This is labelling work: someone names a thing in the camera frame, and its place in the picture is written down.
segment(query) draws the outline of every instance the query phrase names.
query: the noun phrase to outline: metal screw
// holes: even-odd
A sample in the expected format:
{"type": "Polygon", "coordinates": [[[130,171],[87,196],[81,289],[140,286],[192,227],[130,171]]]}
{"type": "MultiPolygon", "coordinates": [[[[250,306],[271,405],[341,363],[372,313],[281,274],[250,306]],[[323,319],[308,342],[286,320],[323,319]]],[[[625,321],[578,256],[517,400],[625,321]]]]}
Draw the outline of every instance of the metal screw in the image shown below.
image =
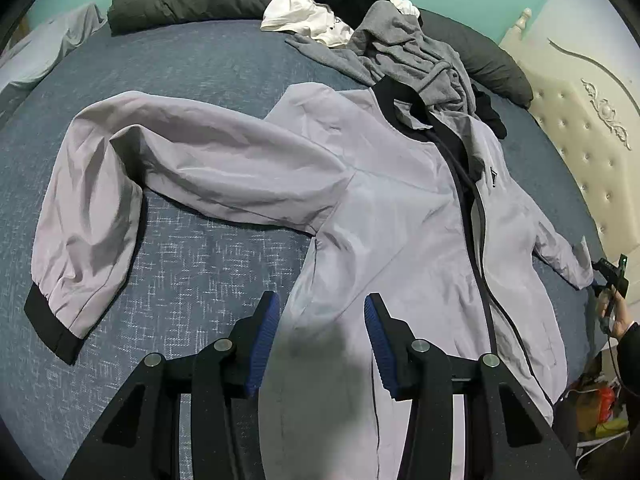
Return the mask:
{"type": "Polygon", "coordinates": [[[424,339],[416,339],[411,343],[411,348],[413,348],[416,352],[426,352],[431,348],[431,345],[428,341],[424,339]]]}
{"type": "Polygon", "coordinates": [[[162,361],[160,354],[149,354],[145,357],[145,365],[149,367],[157,366],[162,361]]]}
{"type": "Polygon", "coordinates": [[[213,343],[213,348],[215,348],[218,352],[226,352],[231,349],[234,344],[231,342],[231,339],[218,339],[215,343],[213,343]]]}
{"type": "Polygon", "coordinates": [[[482,362],[490,368],[495,368],[500,364],[500,358],[497,355],[487,354],[482,358],[482,362]]]}

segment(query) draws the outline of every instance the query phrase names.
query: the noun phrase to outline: yellow object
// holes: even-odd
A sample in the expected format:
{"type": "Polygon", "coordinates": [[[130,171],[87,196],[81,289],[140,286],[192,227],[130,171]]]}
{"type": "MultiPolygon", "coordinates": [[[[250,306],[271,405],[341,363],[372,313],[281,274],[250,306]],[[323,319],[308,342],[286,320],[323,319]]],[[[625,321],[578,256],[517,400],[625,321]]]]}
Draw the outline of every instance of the yellow object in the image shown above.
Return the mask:
{"type": "Polygon", "coordinates": [[[615,434],[626,431],[629,427],[629,421],[624,418],[613,418],[603,424],[596,426],[596,438],[603,438],[605,436],[613,436],[615,434]]]}

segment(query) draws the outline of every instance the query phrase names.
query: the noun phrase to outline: jacket sleeve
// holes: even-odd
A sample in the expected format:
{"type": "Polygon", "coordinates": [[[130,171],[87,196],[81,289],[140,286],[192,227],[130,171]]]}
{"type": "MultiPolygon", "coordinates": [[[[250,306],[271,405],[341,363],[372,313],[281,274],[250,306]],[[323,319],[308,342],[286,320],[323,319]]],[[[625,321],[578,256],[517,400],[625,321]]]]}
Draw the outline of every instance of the jacket sleeve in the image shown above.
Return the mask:
{"type": "Polygon", "coordinates": [[[556,232],[538,204],[512,179],[516,199],[527,212],[535,232],[534,251],[568,283],[580,289],[593,282],[591,257],[584,236],[579,246],[572,246],[556,232]]]}
{"type": "Polygon", "coordinates": [[[633,323],[618,344],[618,368],[620,378],[631,393],[626,397],[629,430],[636,430],[640,420],[640,326],[633,323]]]}
{"type": "Polygon", "coordinates": [[[147,186],[202,214],[315,234],[353,169],[276,124],[126,92],[69,125],[36,228],[25,311],[71,364],[124,284],[147,186]]]}

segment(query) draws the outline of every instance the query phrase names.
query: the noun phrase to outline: zipper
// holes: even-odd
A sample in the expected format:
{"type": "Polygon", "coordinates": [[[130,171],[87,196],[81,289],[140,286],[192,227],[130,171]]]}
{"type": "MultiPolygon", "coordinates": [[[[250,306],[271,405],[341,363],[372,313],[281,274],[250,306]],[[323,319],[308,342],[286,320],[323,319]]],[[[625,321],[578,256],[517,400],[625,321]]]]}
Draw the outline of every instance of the zipper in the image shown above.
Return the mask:
{"type": "Polygon", "coordinates": [[[531,376],[535,379],[536,383],[538,384],[540,390],[542,391],[542,394],[545,397],[546,402],[549,403],[549,405],[551,407],[553,407],[553,402],[551,402],[551,399],[549,398],[549,396],[546,394],[545,389],[542,387],[542,385],[540,384],[540,381],[538,380],[538,378],[536,377],[536,374],[533,371],[533,366],[531,365],[531,360],[529,359],[529,355],[527,354],[527,350],[524,346],[524,342],[522,340],[522,337],[520,336],[520,332],[518,332],[518,329],[515,325],[515,323],[513,322],[513,319],[511,319],[511,316],[509,316],[509,314],[507,314],[507,311],[504,309],[504,307],[500,304],[500,302],[496,299],[496,297],[494,296],[494,294],[491,292],[491,289],[489,288],[489,284],[486,282],[486,278],[484,276],[484,237],[486,235],[486,216],[485,216],[485,211],[484,211],[484,204],[482,204],[482,199],[480,197],[480,192],[478,191],[478,187],[476,186],[476,184],[474,182],[471,181],[471,179],[469,178],[468,174],[465,173],[465,171],[463,170],[463,168],[460,166],[460,163],[453,157],[453,155],[451,154],[451,152],[449,151],[448,147],[444,144],[444,142],[442,142],[442,140],[437,137],[434,136],[433,134],[431,134],[430,132],[426,134],[428,137],[431,137],[431,141],[434,142],[434,144],[436,145],[438,151],[440,152],[440,154],[442,155],[442,157],[444,158],[445,162],[447,163],[447,166],[449,167],[449,171],[451,172],[451,176],[453,177],[453,181],[454,184],[456,186],[456,192],[458,194],[458,200],[460,201],[460,203],[462,204],[462,198],[461,198],[461,193],[463,193],[462,191],[462,183],[460,182],[460,177],[462,177],[462,180],[464,180],[464,185],[467,186],[471,193],[474,196],[474,202],[476,202],[478,204],[478,213],[480,216],[480,240],[479,240],[479,256],[480,256],[480,262],[478,265],[478,261],[476,259],[476,251],[475,249],[473,250],[469,250],[469,240],[471,240],[471,246],[473,245],[473,231],[469,231],[466,227],[465,227],[465,218],[464,218],[464,214],[463,216],[463,229],[465,231],[465,241],[466,241],[466,251],[468,253],[469,256],[469,260],[471,261],[471,267],[474,271],[474,277],[476,279],[476,285],[478,285],[478,289],[480,291],[480,296],[482,298],[482,306],[484,307],[484,317],[486,319],[486,324],[487,324],[487,329],[489,331],[489,340],[490,340],[490,345],[491,345],[491,350],[492,353],[495,353],[497,355],[497,343],[496,343],[496,339],[495,339],[495,327],[494,327],[494,321],[491,315],[491,306],[490,304],[486,304],[488,302],[485,303],[484,300],[484,295],[482,294],[483,289],[485,294],[488,294],[489,297],[491,298],[491,300],[493,301],[494,305],[496,306],[496,308],[501,312],[501,314],[504,316],[504,318],[507,320],[507,322],[509,323],[509,326],[511,327],[511,331],[513,332],[513,335],[516,337],[516,340],[518,341],[518,345],[520,346],[520,349],[522,350],[522,354],[524,355],[525,361],[527,362],[527,367],[529,368],[529,371],[531,373],[531,376]]]}
{"type": "Polygon", "coordinates": [[[540,390],[542,391],[542,394],[545,396],[545,400],[546,402],[549,403],[549,405],[551,407],[553,407],[553,402],[551,402],[551,399],[549,398],[549,396],[546,394],[545,389],[542,387],[542,384],[540,384],[540,381],[538,380],[538,378],[536,377],[536,374],[533,371],[533,366],[531,365],[531,360],[529,359],[529,355],[527,354],[527,350],[524,346],[524,341],[522,340],[522,337],[520,336],[520,332],[518,332],[518,329],[515,325],[515,323],[513,322],[513,319],[511,319],[511,316],[509,316],[509,314],[507,314],[507,311],[504,309],[504,307],[500,304],[500,302],[496,299],[496,297],[494,296],[494,294],[491,292],[491,289],[489,288],[489,284],[486,282],[486,278],[484,276],[484,236],[486,233],[486,218],[485,218],[485,214],[484,214],[484,204],[482,203],[482,198],[480,197],[480,192],[478,191],[478,187],[476,186],[476,184],[472,184],[472,192],[474,194],[474,199],[475,202],[478,204],[478,213],[480,216],[480,231],[481,231],[481,235],[480,235],[480,247],[479,247],[479,256],[480,256],[480,271],[481,271],[481,275],[482,275],[482,284],[484,285],[484,287],[486,288],[487,293],[489,294],[489,297],[491,298],[491,300],[494,302],[494,305],[498,308],[498,310],[500,310],[500,312],[502,313],[502,315],[504,316],[504,318],[507,320],[507,322],[509,323],[509,326],[511,327],[511,331],[513,332],[513,335],[516,336],[516,339],[518,341],[518,345],[520,345],[520,349],[522,350],[522,354],[524,355],[524,359],[527,362],[527,367],[529,367],[529,372],[531,373],[531,376],[536,380],[536,383],[538,384],[540,390]]]}

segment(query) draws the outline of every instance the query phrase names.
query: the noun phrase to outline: black collar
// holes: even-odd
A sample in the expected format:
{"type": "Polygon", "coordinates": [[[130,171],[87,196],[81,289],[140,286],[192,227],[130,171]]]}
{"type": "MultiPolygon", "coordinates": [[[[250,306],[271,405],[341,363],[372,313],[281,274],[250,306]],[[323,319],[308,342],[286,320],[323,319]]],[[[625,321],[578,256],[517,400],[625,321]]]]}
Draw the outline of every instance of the black collar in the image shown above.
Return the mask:
{"type": "Polygon", "coordinates": [[[408,127],[406,124],[401,123],[396,115],[396,105],[394,101],[398,100],[403,103],[409,103],[411,105],[409,113],[422,124],[433,125],[432,121],[435,120],[435,118],[427,110],[418,92],[409,85],[391,79],[388,75],[385,75],[380,81],[373,85],[372,90],[376,96],[380,111],[382,111],[382,114],[389,124],[404,136],[414,140],[420,140],[421,142],[429,142],[424,130],[414,130],[408,127]]]}

